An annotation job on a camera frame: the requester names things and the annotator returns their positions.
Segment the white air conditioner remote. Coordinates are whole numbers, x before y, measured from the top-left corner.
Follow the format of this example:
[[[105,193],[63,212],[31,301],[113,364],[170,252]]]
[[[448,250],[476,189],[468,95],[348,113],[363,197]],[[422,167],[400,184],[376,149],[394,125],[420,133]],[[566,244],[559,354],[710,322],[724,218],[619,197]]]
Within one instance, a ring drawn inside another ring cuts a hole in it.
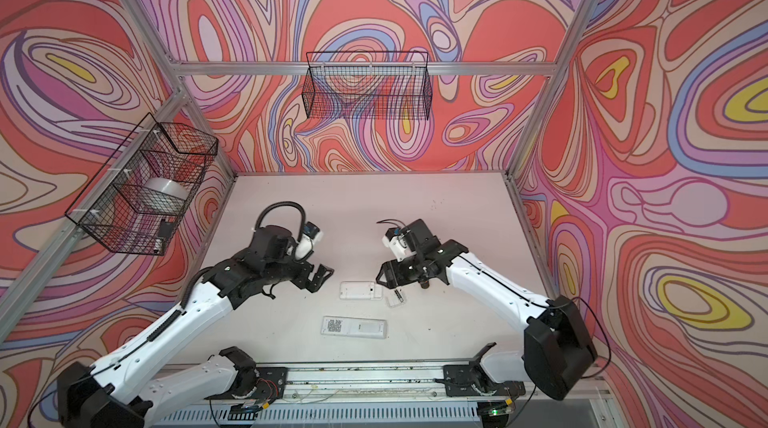
[[[342,300],[379,300],[383,287],[375,282],[344,281],[340,283],[339,297]]]

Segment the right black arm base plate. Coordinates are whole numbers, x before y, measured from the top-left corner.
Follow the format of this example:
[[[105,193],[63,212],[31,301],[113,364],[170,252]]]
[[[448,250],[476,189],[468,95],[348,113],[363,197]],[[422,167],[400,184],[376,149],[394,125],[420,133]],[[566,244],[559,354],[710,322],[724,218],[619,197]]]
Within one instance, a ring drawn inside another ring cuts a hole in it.
[[[435,381],[445,387],[448,397],[503,396],[515,400],[527,393],[523,382],[495,382],[479,365],[449,364],[442,370],[442,377]]]

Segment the small black device in basket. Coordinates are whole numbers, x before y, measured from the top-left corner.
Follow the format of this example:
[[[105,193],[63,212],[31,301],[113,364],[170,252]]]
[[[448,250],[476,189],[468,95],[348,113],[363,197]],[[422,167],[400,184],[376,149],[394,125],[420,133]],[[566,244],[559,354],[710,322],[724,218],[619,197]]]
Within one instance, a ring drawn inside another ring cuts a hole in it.
[[[168,221],[166,219],[162,219],[160,221],[160,224],[158,226],[158,230],[156,232],[156,238],[161,243],[167,243],[170,238],[172,238],[172,235],[174,234],[175,230],[175,223]]]

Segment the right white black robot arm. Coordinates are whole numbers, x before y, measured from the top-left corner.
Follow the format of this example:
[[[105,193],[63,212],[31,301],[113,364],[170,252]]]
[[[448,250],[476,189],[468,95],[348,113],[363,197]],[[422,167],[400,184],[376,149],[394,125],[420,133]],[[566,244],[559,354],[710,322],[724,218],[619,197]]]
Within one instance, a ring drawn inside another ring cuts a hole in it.
[[[482,380],[530,381],[551,399],[564,400],[586,377],[598,353],[577,302],[535,293],[482,262],[462,243],[445,242],[422,219],[388,222],[382,242],[394,255],[376,283],[391,290],[433,279],[463,291],[491,309],[521,337],[512,347],[492,342],[477,361]]]

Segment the long white slim remote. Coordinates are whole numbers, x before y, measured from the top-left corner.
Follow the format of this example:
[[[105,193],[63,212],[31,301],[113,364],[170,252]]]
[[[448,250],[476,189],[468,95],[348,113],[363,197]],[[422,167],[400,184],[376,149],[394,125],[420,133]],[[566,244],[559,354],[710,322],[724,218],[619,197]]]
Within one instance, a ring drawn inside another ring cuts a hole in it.
[[[385,339],[387,322],[380,319],[325,316],[320,333],[325,336]]]

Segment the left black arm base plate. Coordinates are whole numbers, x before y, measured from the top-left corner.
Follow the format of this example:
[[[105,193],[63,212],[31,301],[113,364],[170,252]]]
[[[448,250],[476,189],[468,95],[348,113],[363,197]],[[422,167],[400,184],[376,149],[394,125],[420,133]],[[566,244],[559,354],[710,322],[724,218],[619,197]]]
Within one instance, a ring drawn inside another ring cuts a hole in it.
[[[238,373],[227,391],[207,397],[207,400],[254,400],[273,402],[281,399],[287,385],[288,369],[281,366],[257,366],[244,374]]]

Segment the green circuit board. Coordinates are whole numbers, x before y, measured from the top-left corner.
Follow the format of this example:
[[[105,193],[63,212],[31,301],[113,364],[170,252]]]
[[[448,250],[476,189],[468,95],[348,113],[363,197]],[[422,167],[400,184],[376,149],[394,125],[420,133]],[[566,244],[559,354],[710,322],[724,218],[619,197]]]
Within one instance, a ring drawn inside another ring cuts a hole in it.
[[[262,405],[232,405],[227,415],[228,421],[254,421],[264,410]]]

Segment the white battery cover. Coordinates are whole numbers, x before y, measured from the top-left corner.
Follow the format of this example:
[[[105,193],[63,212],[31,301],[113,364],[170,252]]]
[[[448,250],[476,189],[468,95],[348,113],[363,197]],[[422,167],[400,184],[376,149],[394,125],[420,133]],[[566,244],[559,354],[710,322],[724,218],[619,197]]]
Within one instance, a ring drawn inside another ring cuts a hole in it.
[[[397,308],[397,307],[403,306],[406,303],[406,298],[405,298],[405,295],[403,293],[402,294],[403,294],[403,296],[405,298],[405,302],[404,303],[399,303],[398,299],[395,296],[394,290],[395,289],[389,290],[386,293],[386,295],[385,295],[385,301],[386,301],[386,304],[387,304],[387,306],[389,308]]]

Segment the aluminium front rail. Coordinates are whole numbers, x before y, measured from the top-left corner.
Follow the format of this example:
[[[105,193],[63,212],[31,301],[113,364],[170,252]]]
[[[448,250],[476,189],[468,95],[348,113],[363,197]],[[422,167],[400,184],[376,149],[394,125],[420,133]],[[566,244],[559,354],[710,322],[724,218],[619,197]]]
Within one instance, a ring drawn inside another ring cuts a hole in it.
[[[421,402],[445,400],[501,400],[503,396],[448,397],[441,378],[443,366],[467,361],[384,361],[278,363],[257,366],[281,366],[288,369],[287,385],[281,399],[290,404],[341,402]],[[238,367],[223,355],[186,368],[174,366],[152,374],[132,361],[122,362],[97,376],[111,394],[122,401],[140,396],[151,399],[158,408],[184,408],[207,397],[223,393],[233,386],[238,373],[255,367]],[[219,400],[220,403],[255,404],[254,400]]]

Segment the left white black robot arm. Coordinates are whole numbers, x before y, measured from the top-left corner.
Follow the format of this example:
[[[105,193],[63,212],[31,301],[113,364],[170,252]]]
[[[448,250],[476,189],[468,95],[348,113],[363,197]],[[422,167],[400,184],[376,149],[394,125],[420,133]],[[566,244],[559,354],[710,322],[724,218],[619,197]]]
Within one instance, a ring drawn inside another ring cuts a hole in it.
[[[252,396],[260,376],[255,361],[237,347],[175,374],[157,374],[182,348],[250,298],[272,298],[275,286],[283,282],[317,292],[334,272],[309,261],[321,238],[301,204],[268,205],[256,220],[250,243],[196,272],[168,312],[93,363],[75,362],[58,375],[59,423],[150,427],[211,396]]]

